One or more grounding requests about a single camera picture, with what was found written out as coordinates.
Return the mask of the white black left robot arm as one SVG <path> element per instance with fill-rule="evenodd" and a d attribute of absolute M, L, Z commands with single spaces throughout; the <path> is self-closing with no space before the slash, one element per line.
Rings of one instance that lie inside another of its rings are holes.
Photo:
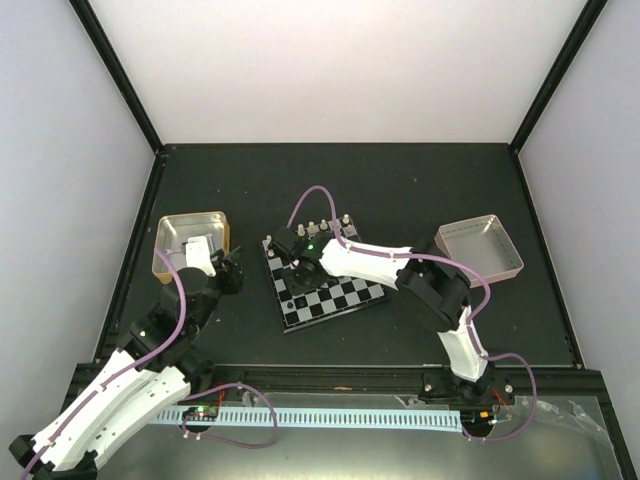
<path fill-rule="evenodd" d="M 243 285 L 241 250 L 170 270 L 157 302 L 118 339 L 89 386 L 47 427 L 9 447 L 22 478 L 94 479 L 116 451 L 165 408 L 214 388 L 212 362 L 193 343 L 220 298 Z"/>

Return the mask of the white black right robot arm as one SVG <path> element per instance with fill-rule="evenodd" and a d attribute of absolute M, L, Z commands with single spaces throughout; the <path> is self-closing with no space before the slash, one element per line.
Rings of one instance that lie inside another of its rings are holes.
<path fill-rule="evenodd" d="M 461 401 L 479 402 L 491 390 L 492 361 L 474 325 L 470 271 L 439 254 L 433 243 L 386 247 L 354 241 L 337 233 L 301 236 L 282 227 L 267 250 L 287 262 L 284 282 L 309 293 L 331 278 L 351 277 L 401 294 L 413 308 L 424 308 L 421 322 L 439 337 L 449 358 L 453 389 Z"/>

